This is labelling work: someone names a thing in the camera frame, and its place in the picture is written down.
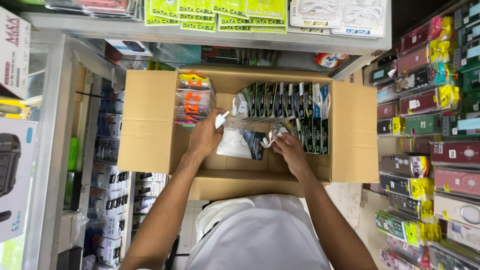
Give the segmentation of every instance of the white cable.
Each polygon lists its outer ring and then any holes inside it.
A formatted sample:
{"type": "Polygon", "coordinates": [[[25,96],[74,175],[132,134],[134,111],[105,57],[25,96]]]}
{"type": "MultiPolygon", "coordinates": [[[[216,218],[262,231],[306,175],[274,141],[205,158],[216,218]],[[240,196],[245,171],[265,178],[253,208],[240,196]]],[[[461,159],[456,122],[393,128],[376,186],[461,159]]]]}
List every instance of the white cable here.
{"type": "Polygon", "coordinates": [[[337,0],[300,0],[300,12],[336,12],[338,8],[337,0]]]}
{"type": "Polygon", "coordinates": [[[380,6],[366,6],[364,8],[359,6],[349,6],[343,10],[343,21],[351,22],[358,18],[367,19],[372,22],[381,21],[383,16],[383,9],[380,6]]]}

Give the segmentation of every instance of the white plug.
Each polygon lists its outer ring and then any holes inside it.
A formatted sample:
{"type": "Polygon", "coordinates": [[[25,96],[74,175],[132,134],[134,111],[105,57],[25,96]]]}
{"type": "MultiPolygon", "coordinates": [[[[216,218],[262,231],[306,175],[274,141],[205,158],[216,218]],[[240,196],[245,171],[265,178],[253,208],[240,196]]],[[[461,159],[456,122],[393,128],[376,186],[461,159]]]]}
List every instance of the white plug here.
{"type": "Polygon", "coordinates": [[[221,113],[219,113],[217,116],[216,116],[216,119],[215,119],[215,129],[218,129],[221,125],[223,125],[223,123],[225,123],[225,117],[229,114],[230,112],[227,111],[225,112],[223,115],[221,113]]]}

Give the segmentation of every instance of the shelf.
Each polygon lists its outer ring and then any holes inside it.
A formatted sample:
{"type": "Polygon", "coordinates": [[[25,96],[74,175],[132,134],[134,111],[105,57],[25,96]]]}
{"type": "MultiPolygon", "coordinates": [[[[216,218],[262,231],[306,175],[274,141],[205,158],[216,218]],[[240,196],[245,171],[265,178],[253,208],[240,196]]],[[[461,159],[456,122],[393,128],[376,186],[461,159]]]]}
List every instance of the shelf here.
{"type": "Polygon", "coordinates": [[[178,26],[145,26],[143,22],[95,20],[82,15],[23,12],[38,30],[61,31],[73,37],[111,38],[181,44],[280,49],[365,55],[392,47],[392,10],[388,5],[385,37],[379,39],[309,34],[199,32],[178,26]]]}

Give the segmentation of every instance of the tile floor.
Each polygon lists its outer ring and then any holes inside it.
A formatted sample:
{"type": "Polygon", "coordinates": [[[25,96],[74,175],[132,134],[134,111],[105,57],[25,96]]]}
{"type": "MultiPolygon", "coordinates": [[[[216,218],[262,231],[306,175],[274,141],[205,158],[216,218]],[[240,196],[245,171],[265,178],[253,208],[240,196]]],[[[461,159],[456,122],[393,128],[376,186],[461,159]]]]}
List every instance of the tile floor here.
{"type": "MultiPolygon", "coordinates": [[[[338,210],[347,219],[352,228],[358,232],[362,184],[332,183],[325,187],[325,189],[338,210]]],[[[300,200],[305,206],[305,211],[308,213],[305,199],[301,198],[300,200]]],[[[195,246],[197,238],[195,221],[200,211],[202,211],[202,206],[207,203],[208,201],[188,201],[181,225],[180,243],[177,254],[189,254],[195,246]]],[[[188,257],[176,257],[173,269],[183,270],[187,260],[188,257]]]]}

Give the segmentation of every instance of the hand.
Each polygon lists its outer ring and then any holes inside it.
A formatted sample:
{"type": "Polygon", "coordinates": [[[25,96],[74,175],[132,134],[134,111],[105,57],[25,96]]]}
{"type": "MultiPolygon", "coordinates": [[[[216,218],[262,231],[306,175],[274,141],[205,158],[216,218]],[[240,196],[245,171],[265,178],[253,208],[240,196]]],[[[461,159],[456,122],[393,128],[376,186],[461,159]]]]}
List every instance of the hand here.
{"type": "Polygon", "coordinates": [[[223,137],[223,126],[215,129],[216,116],[225,113],[223,109],[214,108],[208,116],[198,122],[190,135],[188,152],[205,159],[220,143],[223,137]]]}
{"type": "Polygon", "coordinates": [[[272,143],[275,152],[283,156],[288,164],[290,172],[298,179],[302,174],[311,172],[307,163],[307,154],[303,151],[301,142],[290,133],[282,133],[282,136],[273,136],[272,143]]]}

